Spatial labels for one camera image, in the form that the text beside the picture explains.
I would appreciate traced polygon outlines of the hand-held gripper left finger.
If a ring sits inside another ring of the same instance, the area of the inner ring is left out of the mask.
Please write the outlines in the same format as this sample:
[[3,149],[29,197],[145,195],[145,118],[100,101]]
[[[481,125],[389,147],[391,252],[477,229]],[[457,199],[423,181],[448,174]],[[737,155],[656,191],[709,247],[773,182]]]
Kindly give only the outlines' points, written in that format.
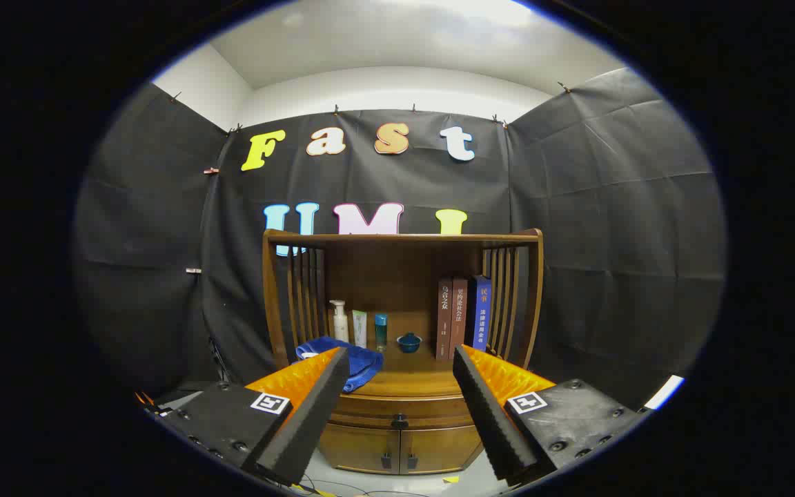
[[177,408],[146,411],[196,449],[253,477],[300,483],[349,377],[334,347],[243,386],[214,382]]

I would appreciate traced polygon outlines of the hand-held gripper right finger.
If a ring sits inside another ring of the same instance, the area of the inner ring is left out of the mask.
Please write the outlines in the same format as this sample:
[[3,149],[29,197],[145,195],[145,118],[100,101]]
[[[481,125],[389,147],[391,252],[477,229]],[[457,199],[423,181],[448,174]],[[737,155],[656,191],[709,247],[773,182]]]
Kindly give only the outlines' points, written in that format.
[[495,477],[511,487],[570,471],[649,418],[584,380],[552,382],[468,347],[452,371]]

